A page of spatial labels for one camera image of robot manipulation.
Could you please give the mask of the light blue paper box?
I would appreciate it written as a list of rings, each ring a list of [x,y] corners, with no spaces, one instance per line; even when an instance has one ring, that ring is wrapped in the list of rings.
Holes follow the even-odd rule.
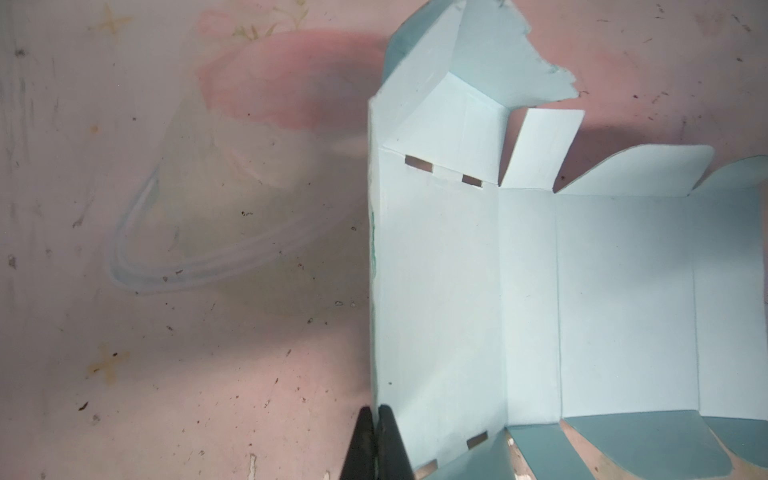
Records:
[[[763,156],[633,146],[561,189],[573,75],[508,1],[430,1],[369,103],[373,397],[407,475],[642,479],[767,464]]]

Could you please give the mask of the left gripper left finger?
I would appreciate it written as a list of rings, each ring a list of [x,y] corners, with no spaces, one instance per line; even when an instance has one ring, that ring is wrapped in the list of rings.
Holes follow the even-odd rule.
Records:
[[[376,480],[376,434],[371,408],[360,409],[339,476],[340,480]]]

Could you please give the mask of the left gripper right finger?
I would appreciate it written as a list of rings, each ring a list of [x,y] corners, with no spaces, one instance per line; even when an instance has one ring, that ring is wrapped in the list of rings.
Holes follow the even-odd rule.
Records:
[[[399,427],[389,405],[378,407],[376,434],[376,470],[379,480],[414,480]]]

